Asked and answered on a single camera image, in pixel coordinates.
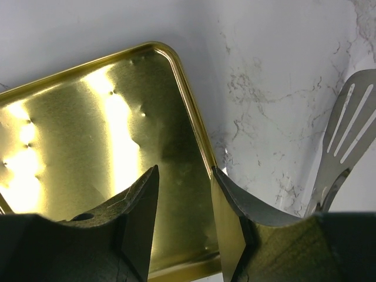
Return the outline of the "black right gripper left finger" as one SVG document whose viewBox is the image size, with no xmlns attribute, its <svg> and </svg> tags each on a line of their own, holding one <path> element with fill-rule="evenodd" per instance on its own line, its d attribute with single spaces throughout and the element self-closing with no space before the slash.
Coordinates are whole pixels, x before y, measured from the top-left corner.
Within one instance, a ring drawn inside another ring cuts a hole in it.
<svg viewBox="0 0 376 282">
<path fill-rule="evenodd" d="M 153 166 L 71 220 L 1 216 L 2 281 L 146 281 L 159 194 Z"/>
</svg>

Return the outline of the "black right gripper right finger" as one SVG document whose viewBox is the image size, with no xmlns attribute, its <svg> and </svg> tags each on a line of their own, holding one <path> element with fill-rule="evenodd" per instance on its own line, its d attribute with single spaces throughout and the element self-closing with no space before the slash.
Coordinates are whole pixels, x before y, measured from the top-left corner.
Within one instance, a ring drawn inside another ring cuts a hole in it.
<svg viewBox="0 0 376 282">
<path fill-rule="evenodd" d="M 374 281 L 375 214 L 276 209 L 212 168 L 224 281 Z"/>
</svg>

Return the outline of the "gold tin lid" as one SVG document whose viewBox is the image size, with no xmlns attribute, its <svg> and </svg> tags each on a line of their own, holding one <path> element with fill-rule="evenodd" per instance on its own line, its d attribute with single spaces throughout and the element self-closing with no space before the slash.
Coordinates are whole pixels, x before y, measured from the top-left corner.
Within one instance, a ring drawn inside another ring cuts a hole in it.
<svg viewBox="0 0 376 282">
<path fill-rule="evenodd" d="M 160 42 L 1 94 L 1 216 L 71 220 L 158 167 L 146 281 L 220 272 L 215 164 L 182 63 Z"/>
</svg>

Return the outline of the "metal tongs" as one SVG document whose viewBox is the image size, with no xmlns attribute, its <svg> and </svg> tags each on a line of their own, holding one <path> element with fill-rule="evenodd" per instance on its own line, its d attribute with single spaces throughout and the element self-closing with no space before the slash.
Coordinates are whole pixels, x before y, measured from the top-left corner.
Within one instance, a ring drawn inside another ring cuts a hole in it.
<svg viewBox="0 0 376 282">
<path fill-rule="evenodd" d="M 375 69 L 350 76 L 335 101 L 305 217 L 327 212 L 339 189 L 375 140 Z"/>
</svg>

